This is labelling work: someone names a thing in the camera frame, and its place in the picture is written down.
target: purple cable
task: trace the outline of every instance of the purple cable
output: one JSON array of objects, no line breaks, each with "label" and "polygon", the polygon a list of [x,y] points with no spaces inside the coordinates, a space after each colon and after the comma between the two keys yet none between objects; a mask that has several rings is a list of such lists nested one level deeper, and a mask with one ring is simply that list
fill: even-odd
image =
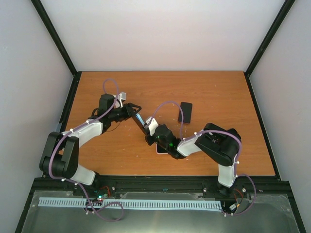
[{"label": "purple cable", "polygon": [[180,130],[179,130],[179,137],[180,137],[180,139],[182,139],[182,138],[183,138],[182,129],[183,129],[183,124],[184,124],[184,112],[183,112],[183,110],[181,109],[181,107],[179,106],[179,104],[176,103],[176,102],[173,101],[173,100],[169,100],[169,101],[165,101],[164,103],[161,103],[161,104],[157,107],[157,109],[155,110],[155,112],[153,113],[153,115],[152,115],[152,117],[150,118],[150,121],[149,121],[149,123],[146,125],[146,127],[148,127],[148,126],[151,124],[151,121],[152,121],[153,118],[155,118],[155,115],[156,115],[157,111],[159,111],[159,109],[160,109],[164,104],[167,104],[167,103],[176,104],[177,107],[179,108],[180,112],[181,112],[181,124],[180,124]]},{"label": "purple cable", "polygon": [[255,187],[255,184],[254,184],[253,180],[252,180],[248,175],[246,175],[245,173],[242,173],[240,176],[246,176],[246,177],[249,179],[249,181],[252,183],[252,186],[253,186],[253,189],[254,189],[254,198],[253,198],[252,202],[250,203],[250,205],[249,205],[245,210],[243,210],[243,211],[240,212],[240,213],[233,214],[232,216],[239,216],[239,215],[242,215],[242,214],[244,214],[245,212],[249,211],[249,209],[254,205],[255,200],[256,200],[256,194],[257,194],[257,192],[256,192],[256,187]]},{"label": "purple cable", "polygon": [[[52,173],[52,163],[53,163],[53,160],[54,160],[54,157],[55,157],[56,153],[58,152],[58,149],[59,149],[60,145],[63,143],[63,141],[65,140],[65,138],[68,137],[70,134],[72,134],[74,131],[76,131],[76,130],[78,130],[78,129],[84,127],[84,126],[86,126],[87,124],[90,124],[90,123],[92,123],[92,122],[94,122],[94,121],[96,121],[96,120],[101,119],[102,117],[104,117],[105,115],[107,115],[107,113],[109,113],[110,110],[115,106],[115,104],[116,104],[116,102],[117,102],[117,99],[118,99],[119,87],[118,87],[118,84],[116,83],[115,80],[113,80],[113,79],[106,79],[106,80],[104,81],[104,83],[103,83],[103,89],[104,89],[105,94],[106,94],[106,90],[105,90],[104,84],[105,84],[108,80],[113,81],[113,83],[115,84],[116,89],[117,89],[116,98],[114,99],[112,106],[111,106],[105,113],[103,113],[102,115],[100,115],[98,118],[96,118],[96,119],[94,119],[94,120],[90,120],[89,122],[85,122],[85,123],[83,123],[83,124],[77,126],[77,127],[74,128],[72,131],[69,131],[68,133],[66,133],[66,134],[59,140],[59,142],[56,144],[56,146],[55,146],[55,148],[54,148],[54,150],[53,150],[53,152],[52,152],[52,155],[51,155],[51,158],[50,158],[50,162],[49,162],[49,176],[50,176],[52,179],[62,179],[62,177],[56,177],[56,176],[53,175],[53,173]],[[66,180],[67,180],[68,182],[71,182],[71,183],[76,183],[75,181],[70,180],[70,179],[66,179]],[[102,207],[102,208],[99,209],[99,210],[95,210],[94,206],[91,204],[91,201],[90,201],[90,199],[89,199],[89,197],[88,197],[88,194],[87,194],[85,188],[83,187],[83,185],[80,184],[80,183],[78,183],[78,185],[81,187],[82,191],[84,192],[84,195],[85,195],[85,197],[86,197],[86,199],[87,199],[87,201],[88,201],[90,207],[91,207],[92,210],[94,211],[94,213],[96,213],[96,215],[97,215],[98,217],[100,217],[102,220],[105,220],[105,221],[107,221],[107,222],[115,222],[115,221],[119,221],[119,220],[124,216],[124,208],[123,208],[122,204],[119,203],[119,202],[116,202],[116,201],[115,201],[115,202],[109,203],[108,205]],[[121,215],[120,218],[115,219],[115,220],[109,220],[109,219],[106,219],[106,218],[104,218],[104,217],[102,217],[102,216],[100,216],[100,215],[98,214],[97,211],[100,211],[100,210],[104,209],[105,207],[107,207],[107,206],[109,206],[109,205],[111,205],[111,204],[117,204],[117,205],[119,205],[119,206],[121,207],[121,209],[122,209],[122,215]]]},{"label": "purple cable", "polygon": [[[235,160],[234,160],[234,171],[233,171],[234,175],[236,176],[237,175],[237,164],[236,164],[236,162],[238,161],[238,159],[240,157],[240,154],[241,154],[241,151],[242,151],[242,143],[241,143],[241,141],[235,135],[233,135],[231,133],[228,133],[228,132],[220,131],[220,130],[203,130],[203,131],[198,132],[196,135],[201,135],[203,133],[220,133],[220,134],[228,135],[228,136],[232,137],[234,140],[237,141],[237,143],[239,144],[239,150],[238,150],[238,154],[237,154],[237,156],[235,157]],[[185,141],[188,141],[188,140],[196,137],[196,135],[193,135],[193,136],[185,138]]]}]

